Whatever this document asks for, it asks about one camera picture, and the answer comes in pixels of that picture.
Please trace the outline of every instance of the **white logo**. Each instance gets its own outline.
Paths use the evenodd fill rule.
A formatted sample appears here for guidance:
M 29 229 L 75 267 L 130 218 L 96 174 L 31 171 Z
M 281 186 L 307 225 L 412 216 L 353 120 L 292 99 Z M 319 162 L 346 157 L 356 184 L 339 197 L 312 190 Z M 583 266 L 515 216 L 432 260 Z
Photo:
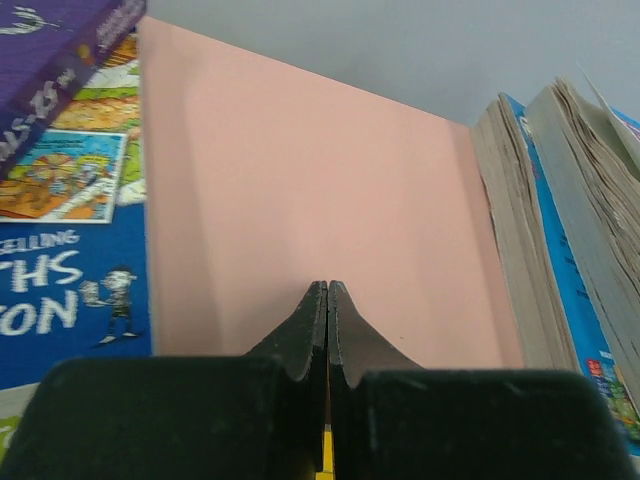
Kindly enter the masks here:
M 19 20 L 13 22 L 11 27 L 0 27 L 0 35 L 22 35 L 26 33 L 33 33 L 46 25 L 59 27 L 59 25 L 54 23 L 45 22 L 33 8 L 18 6 L 13 8 L 13 14 L 18 17 Z

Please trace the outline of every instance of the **cartoon boy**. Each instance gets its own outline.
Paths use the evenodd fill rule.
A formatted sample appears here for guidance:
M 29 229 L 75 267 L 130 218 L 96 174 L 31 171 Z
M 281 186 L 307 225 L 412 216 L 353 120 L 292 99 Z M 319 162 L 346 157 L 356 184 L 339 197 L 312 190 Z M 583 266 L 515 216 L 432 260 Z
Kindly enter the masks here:
M 133 333 L 133 325 L 131 321 L 131 299 L 129 298 L 131 283 L 137 277 L 133 275 L 131 269 L 126 265 L 119 265 L 104 277 L 102 285 L 109 290 L 110 295 L 106 300 L 100 300 L 99 287 L 97 282 L 82 282 L 80 284 L 80 293 L 84 303 L 88 307 L 104 307 L 111 305 L 111 318 L 109 319 L 109 327 L 107 335 L 100 340 L 100 343 L 111 343 L 115 337 L 116 319 L 125 319 L 124 337 L 137 337 Z

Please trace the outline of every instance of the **illustration on book cover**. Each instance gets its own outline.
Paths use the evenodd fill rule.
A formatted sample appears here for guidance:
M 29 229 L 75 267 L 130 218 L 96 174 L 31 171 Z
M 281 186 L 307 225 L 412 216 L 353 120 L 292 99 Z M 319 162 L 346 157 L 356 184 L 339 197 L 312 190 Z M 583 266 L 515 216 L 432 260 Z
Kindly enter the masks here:
M 132 34 L 0 182 L 0 397 L 66 358 L 152 353 L 139 81 Z

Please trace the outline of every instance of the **pink surface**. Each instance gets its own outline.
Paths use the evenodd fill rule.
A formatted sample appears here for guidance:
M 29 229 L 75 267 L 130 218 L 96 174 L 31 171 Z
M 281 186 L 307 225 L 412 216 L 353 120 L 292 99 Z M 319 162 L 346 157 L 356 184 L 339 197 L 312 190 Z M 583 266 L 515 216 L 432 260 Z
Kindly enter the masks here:
M 161 353 L 243 353 L 309 283 L 428 367 L 522 361 L 469 131 L 146 18 Z

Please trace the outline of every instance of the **book spine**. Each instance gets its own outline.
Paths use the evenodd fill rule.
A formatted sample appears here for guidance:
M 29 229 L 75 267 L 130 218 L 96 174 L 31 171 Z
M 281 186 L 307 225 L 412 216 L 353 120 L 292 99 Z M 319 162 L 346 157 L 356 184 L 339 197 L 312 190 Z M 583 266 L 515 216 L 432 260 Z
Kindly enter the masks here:
M 73 100 L 147 9 L 146 0 L 112 0 L 0 111 L 0 181 Z

